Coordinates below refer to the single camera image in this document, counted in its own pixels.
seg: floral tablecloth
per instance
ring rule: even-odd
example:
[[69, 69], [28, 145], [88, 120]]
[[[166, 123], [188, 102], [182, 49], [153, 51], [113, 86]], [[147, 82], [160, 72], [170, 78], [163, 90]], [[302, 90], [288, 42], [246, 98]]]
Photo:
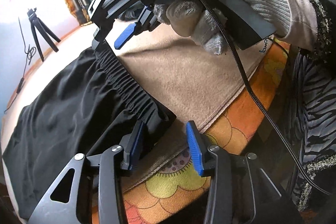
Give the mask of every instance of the floral tablecloth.
[[[289, 44], [279, 42], [289, 51]], [[287, 55], [272, 45], [250, 80], [252, 89], [268, 109], [279, 86]], [[246, 89], [206, 131], [214, 144], [229, 153], [240, 154], [263, 120], [263, 114]], [[190, 204], [209, 188], [210, 178], [201, 178], [193, 168], [186, 149], [155, 175], [124, 193], [128, 222], [155, 224]], [[92, 215], [98, 224], [97, 208]]]

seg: mini tripod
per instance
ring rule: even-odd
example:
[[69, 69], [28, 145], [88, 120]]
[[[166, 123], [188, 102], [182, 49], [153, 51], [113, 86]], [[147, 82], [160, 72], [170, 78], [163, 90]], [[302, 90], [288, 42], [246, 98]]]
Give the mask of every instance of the mini tripod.
[[39, 44], [39, 41], [37, 39], [36, 35], [36, 30], [39, 31], [39, 33], [43, 36], [43, 38], [46, 40], [46, 42], [50, 45], [50, 47], [55, 51], [58, 52], [57, 46], [54, 44], [54, 42], [50, 39], [48, 35], [50, 35], [53, 39], [55, 39], [57, 42], [60, 42], [61, 40], [43, 23], [41, 19], [37, 17], [35, 14], [36, 8], [34, 9], [29, 9], [27, 12], [29, 21], [30, 21], [30, 27], [31, 27], [31, 32], [34, 37], [34, 41], [36, 44], [37, 51], [39, 52], [39, 55], [41, 57], [42, 62], [44, 61], [43, 53], [41, 51], [41, 47]]

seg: knit glove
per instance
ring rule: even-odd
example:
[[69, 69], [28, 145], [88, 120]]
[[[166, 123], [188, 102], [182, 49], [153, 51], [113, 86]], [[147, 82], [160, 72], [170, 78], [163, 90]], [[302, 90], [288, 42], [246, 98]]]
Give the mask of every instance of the knit glove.
[[[251, 5], [259, 15], [266, 21], [272, 23], [276, 29], [276, 36], [278, 38], [285, 38], [289, 35], [293, 25], [293, 21], [304, 21], [306, 19], [305, 12], [300, 10], [300, 7], [291, 4], [289, 0], [244, 0]], [[225, 22], [224, 15], [219, 11], [215, 11], [220, 15], [221, 21]], [[317, 28], [316, 16], [314, 8], [308, 7], [308, 22], [312, 32], [314, 27]], [[171, 5], [156, 4], [154, 13], [161, 23], [171, 24], [174, 31], [183, 37], [191, 37], [191, 39], [198, 45], [203, 46], [207, 51], [214, 54], [221, 54], [226, 52], [227, 45], [219, 34], [219, 30], [215, 22], [211, 19], [209, 13], [203, 9], [202, 5], [194, 0], [176, 0]], [[310, 34], [311, 39], [314, 40], [314, 34]], [[303, 47], [312, 50], [314, 42], [303, 42]]]

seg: black pants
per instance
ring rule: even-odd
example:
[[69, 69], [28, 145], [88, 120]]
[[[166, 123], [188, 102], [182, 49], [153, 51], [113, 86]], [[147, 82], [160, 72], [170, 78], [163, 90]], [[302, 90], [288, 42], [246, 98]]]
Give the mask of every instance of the black pants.
[[3, 154], [19, 215], [28, 219], [53, 180], [76, 153], [104, 152], [147, 125], [153, 145], [176, 116], [146, 93], [110, 46], [91, 47], [23, 108]]

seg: gloved hand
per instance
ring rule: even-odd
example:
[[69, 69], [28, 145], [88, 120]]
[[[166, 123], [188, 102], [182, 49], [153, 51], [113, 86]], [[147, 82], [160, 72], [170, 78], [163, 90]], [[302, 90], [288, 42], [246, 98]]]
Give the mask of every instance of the gloved hand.
[[[308, 50], [313, 49], [317, 23], [309, 0], [244, 1], [276, 27], [276, 36], [279, 39]], [[178, 35], [191, 36], [196, 44], [215, 54], [226, 52], [227, 45], [215, 23], [209, 13], [202, 10], [202, 5], [193, 0], [176, 0], [170, 6], [156, 4], [154, 7], [158, 21], [171, 24]], [[224, 15], [220, 15], [220, 18], [225, 22]]]

